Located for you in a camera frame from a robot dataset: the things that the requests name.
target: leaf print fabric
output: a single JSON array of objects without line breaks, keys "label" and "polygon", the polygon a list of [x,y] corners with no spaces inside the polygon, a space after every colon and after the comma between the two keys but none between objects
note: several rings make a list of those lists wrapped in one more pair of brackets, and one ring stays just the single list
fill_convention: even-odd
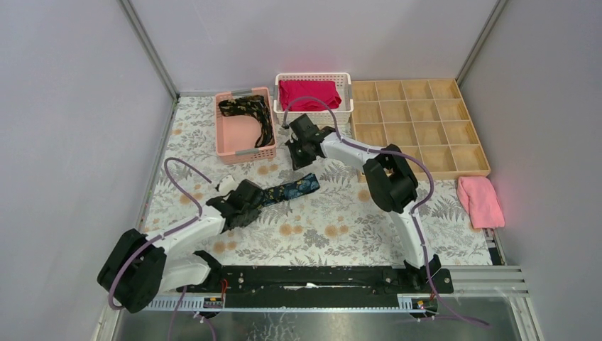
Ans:
[{"label": "leaf print fabric", "polygon": [[[278,127],[276,157],[252,163],[224,165],[215,154],[215,104],[213,97],[181,97],[167,142],[165,158],[190,162],[213,181],[232,174],[239,182],[249,179],[262,188],[291,183],[314,173],[320,188],[314,193],[264,207],[259,218],[200,242],[222,264],[237,265],[401,265],[403,253],[387,213],[370,198],[368,186],[358,183],[356,171],[342,163],[318,159],[293,171],[284,145],[288,131]],[[344,130],[349,136],[349,126]],[[179,184],[202,203],[218,195],[213,186],[179,164],[170,164]],[[196,213],[182,193],[159,170],[152,200],[141,229],[164,227]],[[452,180],[435,182],[432,199],[420,208],[426,238],[444,265],[491,265],[482,231],[456,197]],[[421,199],[428,183],[420,182]]]}]

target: white basket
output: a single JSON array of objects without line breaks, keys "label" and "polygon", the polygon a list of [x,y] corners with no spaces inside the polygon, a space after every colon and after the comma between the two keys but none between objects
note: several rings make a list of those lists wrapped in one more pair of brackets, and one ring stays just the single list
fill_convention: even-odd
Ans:
[{"label": "white basket", "polygon": [[[333,109],[336,116],[336,122],[345,125],[349,121],[351,112],[354,110],[353,92],[351,90],[351,76],[349,73],[280,73],[276,76],[274,87],[274,112],[278,117],[278,121],[282,124],[284,119],[284,110],[280,104],[280,91],[278,91],[278,83],[281,80],[331,80],[336,85],[336,91],[341,97],[341,104],[338,108]],[[314,124],[318,125],[333,125],[332,116],[328,110],[322,112],[288,112],[286,121],[291,122],[299,116],[307,114]]]}]

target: white wall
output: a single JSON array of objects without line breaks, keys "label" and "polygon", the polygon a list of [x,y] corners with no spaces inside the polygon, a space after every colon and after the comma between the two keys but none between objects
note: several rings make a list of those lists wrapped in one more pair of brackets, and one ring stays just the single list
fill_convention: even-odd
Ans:
[{"label": "white wall", "polygon": [[135,0],[180,91],[279,72],[455,78],[496,0]]},{"label": "white wall", "polygon": [[89,340],[170,98],[117,1],[0,7],[0,340]]},{"label": "white wall", "polygon": [[546,340],[599,340],[602,1],[510,1],[463,94]]}]

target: red wire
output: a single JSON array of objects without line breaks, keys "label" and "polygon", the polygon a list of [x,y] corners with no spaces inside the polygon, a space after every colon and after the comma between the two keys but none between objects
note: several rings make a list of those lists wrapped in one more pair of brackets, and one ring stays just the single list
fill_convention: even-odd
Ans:
[{"label": "red wire", "polygon": [[221,280],[221,306],[224,306],[224,294],[226,293],[226,289],[228,288],[228,280]]}]

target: black patterned cloth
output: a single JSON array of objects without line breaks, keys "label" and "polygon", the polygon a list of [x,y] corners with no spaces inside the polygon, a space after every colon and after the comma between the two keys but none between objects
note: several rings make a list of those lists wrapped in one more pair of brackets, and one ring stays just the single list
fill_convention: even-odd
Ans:
[{"label": "black patterned cloth", "polygon": [[270,107],[263,96],[256,94],[237,99],[226,99],[218,103],[221,114],[230,117],[245,115],[256,119],[261,124],[261,136],[255,142],[255,147],[265,147],[273,144],[274,133]]},{"label": "black patterned cloth", "polygon": [[263,190],[263,203],[261,207],[274,205],[285,200],[292,200],[317,190],[319,190],[318,179],[314,173],[310,173],[293,183],[285,183]]}]

